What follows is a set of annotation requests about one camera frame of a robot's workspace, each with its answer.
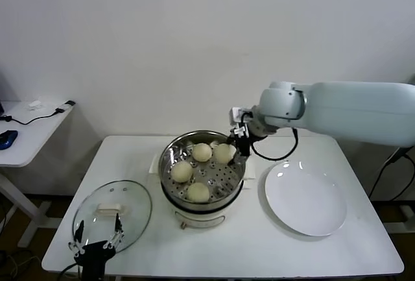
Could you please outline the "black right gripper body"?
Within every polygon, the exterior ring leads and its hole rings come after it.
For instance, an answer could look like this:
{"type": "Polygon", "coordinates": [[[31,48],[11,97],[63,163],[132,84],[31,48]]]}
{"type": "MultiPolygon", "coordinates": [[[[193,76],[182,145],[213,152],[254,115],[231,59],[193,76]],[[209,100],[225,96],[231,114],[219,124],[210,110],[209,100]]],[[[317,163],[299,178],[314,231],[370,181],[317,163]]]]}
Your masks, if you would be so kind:
{"type": "Polygon", "coordinates": [[[242,157],[248,158],[251,146],[259,140],[260,137],[252,133],[248,128],[243,127],[235,131],[235,147],[242,157]]]}

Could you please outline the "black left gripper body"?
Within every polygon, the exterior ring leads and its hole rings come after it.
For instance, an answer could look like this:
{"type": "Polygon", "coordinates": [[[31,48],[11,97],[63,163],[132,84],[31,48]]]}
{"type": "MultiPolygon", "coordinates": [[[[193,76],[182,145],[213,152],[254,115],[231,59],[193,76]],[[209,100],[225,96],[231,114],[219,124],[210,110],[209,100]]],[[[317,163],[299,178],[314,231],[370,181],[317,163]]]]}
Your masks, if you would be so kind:
{"type": "Polygon", "coordinates": [[[104,248],[105,241],[82,247],[84,251],[75,254],[75,262],[82,267],[81,281],[104,280],[106,262],[116,255],[114,247],[104,248]]]}

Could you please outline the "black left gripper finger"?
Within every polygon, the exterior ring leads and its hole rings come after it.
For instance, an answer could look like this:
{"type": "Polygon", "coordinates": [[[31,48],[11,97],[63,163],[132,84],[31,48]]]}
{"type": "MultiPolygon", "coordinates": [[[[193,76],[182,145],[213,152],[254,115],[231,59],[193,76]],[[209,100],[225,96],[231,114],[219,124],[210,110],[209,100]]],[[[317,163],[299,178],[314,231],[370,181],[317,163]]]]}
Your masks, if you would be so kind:
{"type": "Polygon", "coordinates": [[[115,216],[114,233],[110,236],[109,240],[104,244],[104,249],[116,249],[118,245],[123,241],[124,230],[119,217],[119,214],[115,216]]]}
{"type": "Polygon", "coordinates": [[[84,220],[81,220],[77,229],[75,230],[73,240],[68,243],[69,249],[72,251],[74,257],[79,257],[84,253],[82,249],[82,236],[84,231],[84,220]]]}

